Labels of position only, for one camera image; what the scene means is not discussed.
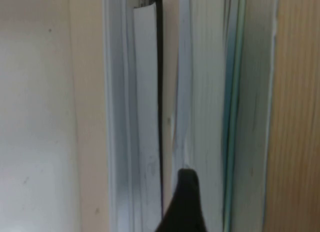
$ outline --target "teal book edge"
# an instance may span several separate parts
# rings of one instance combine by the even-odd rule
[[[235,136],[236,136],[236,122],[238,113],[238,99],[239,99],[239,78],[241,69],[241,58],[242,58],[242,45],[243,45],[243,34],[245,24],[245,10],[246,0],[238,0],[238,13],[236,23],[236,39],[235,39],[235,52],[234,62],[232,61],[232,55],[228,56],[226,60],[226,69],[233,65],[233,74],[226,71],[226,91],[225,94],[225,112],[224,112],[224,127],[225,138],[223,141],[224,145],[224,162],[225,162],[225,192],[224,192],[224,215],[223,215],[223,232],[230,231],[231,225],[231,209],[232,209],[232,190],[233,190],[233,172],[234,172],[234,160],[235,160]]]

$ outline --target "wood grain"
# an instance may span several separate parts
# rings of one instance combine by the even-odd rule
[[[265,231],[320,231],[320,0],[279,0]]]
[[[82,231],[108,231],[102,0],[69,0]]]
[[[162,171],[163,212],[172,197],[172,130],[178,71],[179,0],[162,0],[163,3],[163,87],[162,87]]]

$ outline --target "beige surface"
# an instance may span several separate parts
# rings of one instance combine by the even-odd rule
[[[109,230],[102,0],[69,0],[83,232]]]
[[[68,0],[0,0],[0,231],[79,232]]]
[[[172,175],[172,127],[178,71],[179,0],[163,2],[163,87],[162,87],[162,170],[163,207],[166,211],[171,197]]]
[[[320,0],[279,0],[265,231],[320,231]]]

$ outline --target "white wall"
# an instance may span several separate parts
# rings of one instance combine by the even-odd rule
[[[0,231],[80,231],[68,0],[0,0]]]

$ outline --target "black object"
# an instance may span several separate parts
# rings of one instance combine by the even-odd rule
[[[197,173],[180,169],[178,183],[167,212],[156,232],[207,232],[200,203]]]

